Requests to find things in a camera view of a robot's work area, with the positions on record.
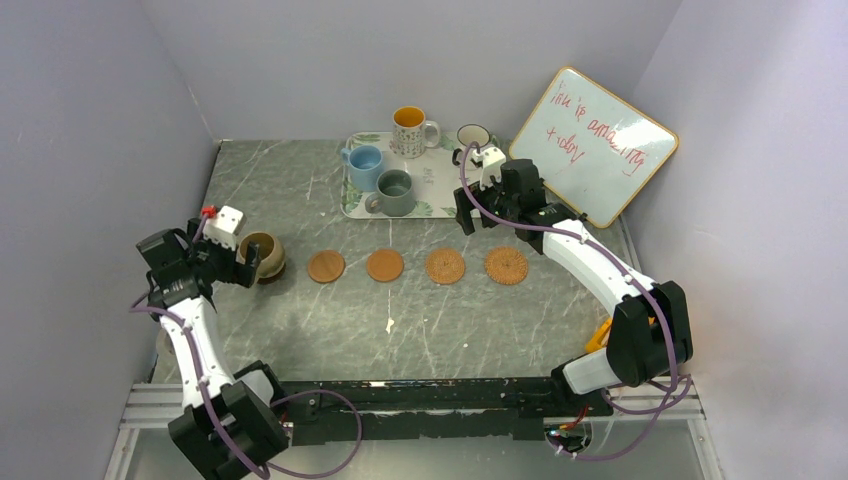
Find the beige ceramic mug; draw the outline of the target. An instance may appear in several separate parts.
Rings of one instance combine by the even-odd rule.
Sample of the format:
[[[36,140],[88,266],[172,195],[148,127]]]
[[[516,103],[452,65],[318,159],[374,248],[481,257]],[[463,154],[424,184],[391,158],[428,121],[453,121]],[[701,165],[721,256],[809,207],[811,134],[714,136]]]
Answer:
[[[258,278],[274,275],[283,264],[286,264],[285,248],[277,236],[265,231],[255,231],[246,235],[238,247],[241,260],[243,260],[244,247],[241,246],[243,242],[256,242],[260,245],[261,264],[258,269]]]

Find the dark brown coaster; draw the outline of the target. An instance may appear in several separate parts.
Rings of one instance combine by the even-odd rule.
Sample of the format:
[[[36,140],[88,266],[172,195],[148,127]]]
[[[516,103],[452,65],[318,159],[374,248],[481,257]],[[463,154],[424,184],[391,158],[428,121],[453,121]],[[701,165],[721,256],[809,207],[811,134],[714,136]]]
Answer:
[[[283,264],[274,275],[271,275],[271,276],[268,276],[268,277],[258,278],[257,284],[268,285],[268,284],[272,284],[272,283],[278,281],[284,275],[285,269],[286,269],[286,265]]]

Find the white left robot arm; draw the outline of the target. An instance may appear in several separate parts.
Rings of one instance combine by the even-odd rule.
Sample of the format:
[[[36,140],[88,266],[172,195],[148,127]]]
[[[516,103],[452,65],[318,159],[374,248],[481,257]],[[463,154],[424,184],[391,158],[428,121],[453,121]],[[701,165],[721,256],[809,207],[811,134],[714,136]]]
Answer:
[[[258,246],[237,257],[241,224],[204,213],[185,229],[162,230],[136,246],[149,267],[148,290],[130,310],[148,314],[171,341],[182,412],[168,433],[205,479],[267,479],[269,461],[288,446],[279,420],[286,393],[276,376],[261,361],[231,372],[217,333],[214,284],[250,287],[257,277]]]

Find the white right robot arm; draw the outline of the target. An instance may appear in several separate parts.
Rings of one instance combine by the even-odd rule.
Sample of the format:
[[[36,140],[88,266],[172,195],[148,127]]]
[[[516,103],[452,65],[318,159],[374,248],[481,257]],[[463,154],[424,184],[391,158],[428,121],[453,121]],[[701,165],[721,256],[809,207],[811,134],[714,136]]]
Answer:
[[[505,225],[533,249],[573,275],[612,319],[607,343],[556,367],[549,398],[561,414],[583,407],[589,393],[636,387],[659,375],[670,391],[684,381],[679,367],[693,354],[685,293],[673,281],[658,283],[603,246],[582,219],[548,200],[538,169],[529,159],[509,160],[485,170],[480,181],[466,178],[454,192],[456,220],[470,235],[472,211],[485,228]]]

